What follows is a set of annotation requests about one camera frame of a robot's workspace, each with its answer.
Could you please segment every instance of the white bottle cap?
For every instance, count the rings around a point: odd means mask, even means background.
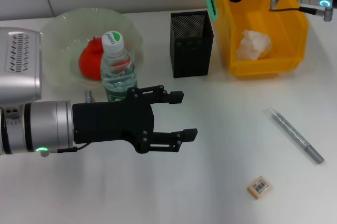
[[[108,54],[116,54],[124,49],[124,39],[121,33],[110,31],[102,37],[103,50]]]

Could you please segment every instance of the black mesh pencil holder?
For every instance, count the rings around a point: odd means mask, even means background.
[[[208,74],[213,37],[207,11],[171,14],[170,55],[174,78]]]

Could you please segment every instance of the yellow plastic bin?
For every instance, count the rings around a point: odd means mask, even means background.
[[[215,22],[231,74],[270,75],[291,71],[304,59],[309,23],[298,11],[269,12],[270,0],[215,0],[219,17]],[[296,0],[280,0],[277,8],[299,7]],[[256,61],[237,61],[236,49],[244,30],[267,34],[273,43],[271,52]]]

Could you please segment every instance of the red fruit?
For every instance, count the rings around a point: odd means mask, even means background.
[[[103,55],[102,39],[93,37],[83,50],[78,66],[81,73],[91,80],[101,80],[101,59]]]

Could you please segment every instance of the water bottle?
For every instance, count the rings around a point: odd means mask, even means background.
[[[137,87],[135,64],[124,47],[121,33],[105,33],[102,44],[101,76],[107,99],[111,102],[120,101],[125,98],[128,88]]]

